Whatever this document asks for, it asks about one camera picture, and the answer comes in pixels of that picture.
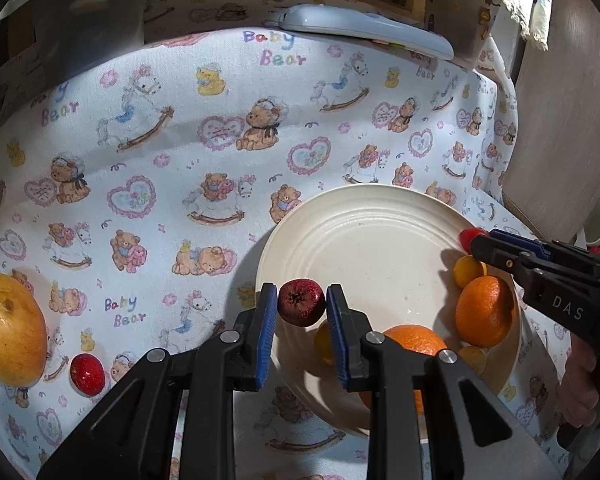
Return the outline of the right hand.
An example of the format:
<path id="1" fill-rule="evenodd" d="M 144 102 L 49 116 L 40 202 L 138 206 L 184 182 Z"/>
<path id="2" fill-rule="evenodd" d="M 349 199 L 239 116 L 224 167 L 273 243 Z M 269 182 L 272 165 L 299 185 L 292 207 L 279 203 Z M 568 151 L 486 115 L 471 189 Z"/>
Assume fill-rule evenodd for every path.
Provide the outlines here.
<path id="1" fill-rule="evenodd" d="M 591 379 L 595 367 L 593 349 L 571 334 L 571 352 L 558 388 L 558 401 L 562 416 L 573 427 L 588 427 L 595 422 L 596 406 L 600 402 L 600 391 Z"/>

